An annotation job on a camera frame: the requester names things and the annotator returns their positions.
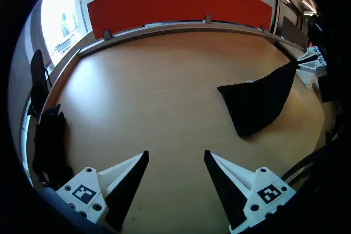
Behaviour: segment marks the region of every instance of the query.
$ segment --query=black bag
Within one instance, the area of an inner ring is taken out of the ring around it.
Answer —
[[[281,113],[293,85],[297,63],[291,61],[252,83],[218,87],[240,137],[256,133]]]
[[[36,127],[34,138],[35,153],[33,170],[39,181],[58,190],[73,177],[72,168],[67,165],[64,148],[66,119],[60,104],[47,109]]]

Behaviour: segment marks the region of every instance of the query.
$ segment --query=desk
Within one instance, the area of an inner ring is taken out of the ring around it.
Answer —
[[[149,150],[124,233],[227,233],[204,151],[281,176],[313,151],[324,114],[295,77],[279,117],[242,140],[216,87],[262,78],[287,62],[267,40],[228,32],[153,36],[92,54],[58,96],[69,164],[74,173],[99,171]]]

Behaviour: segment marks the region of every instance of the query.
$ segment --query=red panel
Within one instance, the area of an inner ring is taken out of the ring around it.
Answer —
[[[269,29],[272,7],[260,0],[95,0],[88,4],[96,39],[155,22],[212,20]]]

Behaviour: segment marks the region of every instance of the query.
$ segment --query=window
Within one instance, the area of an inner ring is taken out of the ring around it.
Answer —
[[[85,34],[77,19],[75,0],[43,0],[41,26],[47,50],[56,66]]]

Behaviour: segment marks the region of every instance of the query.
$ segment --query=white robot part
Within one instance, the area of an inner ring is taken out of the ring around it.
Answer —
[[[246,220],[234,229],[229,226],[231,234],[240,233],[264,221],[296,193],[267,167],[261,167],[252,172],[218,155],[213,153],[211,155],[219,168],[247,199],[243,209]]]
[[[327,68],[326,61],[319,48],[317,46],[309,47],[297,61],[299,62],[299,69],[296,70],[296,74],[303,84],[309,89],[313,87],[313,84],[319,88],[318,77],[325,76]]]
[[[105,217],[109,207],[105,199],[135,167],[145,152],[101,172],[86,167],[56,193],[81,216],[93,223],[107,226]]]

